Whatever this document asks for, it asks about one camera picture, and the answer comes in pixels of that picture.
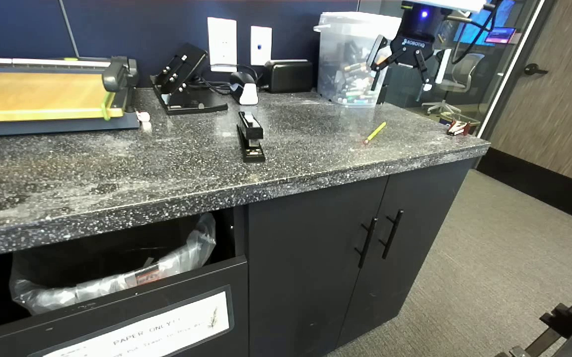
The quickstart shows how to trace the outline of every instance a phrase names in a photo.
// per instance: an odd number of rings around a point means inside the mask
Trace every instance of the yellow pencil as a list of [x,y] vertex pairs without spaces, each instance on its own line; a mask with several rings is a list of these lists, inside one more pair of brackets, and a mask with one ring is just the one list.
[[373,141],[385,127],[387,123],[383,121],[377,129],[371,131],[371,135],[367,135],[365,143]]

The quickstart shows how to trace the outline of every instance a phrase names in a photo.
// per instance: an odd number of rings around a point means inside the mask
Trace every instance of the electrical outlet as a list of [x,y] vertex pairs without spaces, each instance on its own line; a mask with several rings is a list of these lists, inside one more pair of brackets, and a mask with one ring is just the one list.
[[238,24],[228,18],[206,18],[210,72],[236,72]]
[[250,66],[264,66],[272,60],[272,28],[250,26]]

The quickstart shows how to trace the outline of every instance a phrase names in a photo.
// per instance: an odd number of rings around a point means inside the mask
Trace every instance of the granite countertop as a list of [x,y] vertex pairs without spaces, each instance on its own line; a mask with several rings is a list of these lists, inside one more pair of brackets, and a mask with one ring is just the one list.
[[[375,117],[315,94],[260,96],[266,163],[242,163],[236,107],[165,115],[151,90],[137,107],[153,133],[0,139],[0,254],[230,209],[484,155],[486,141],[393,105]],[[363,139],[381,121],[387,129]]]

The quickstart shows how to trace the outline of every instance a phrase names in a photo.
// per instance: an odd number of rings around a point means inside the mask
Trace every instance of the clear plastic bag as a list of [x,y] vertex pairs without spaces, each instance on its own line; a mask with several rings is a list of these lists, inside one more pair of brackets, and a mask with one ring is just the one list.
[[210,252],[214,250],[214,218],[212,215],[202,215],[196,226],[190,230],[186,242],[159,258],[155,264],[147,264],[141,270],[115,274],[99,280],[89,280],[75,284],[71,288],[45,288],[41,282],[33,282],[33,270],[57,270],[53,266],[39,266],[31,252],[14,254],[12,274],[10,274],[10,294],[12,300],[24,306],[29,314],[45,314],[89,302],[101,296],[109,296],[121,290],[171,278],[206,264]]

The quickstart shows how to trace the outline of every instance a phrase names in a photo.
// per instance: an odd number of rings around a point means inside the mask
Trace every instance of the white label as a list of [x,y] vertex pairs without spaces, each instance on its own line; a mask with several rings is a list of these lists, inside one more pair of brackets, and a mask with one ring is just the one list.
[[230,330],[226,292],[169,310],[45,357],[163,357]]
[[210,72],[236,72],[238,24],[228,18],[206,18]]
[[250,66],[264,66],[272,58],[272,28],[250,26]]

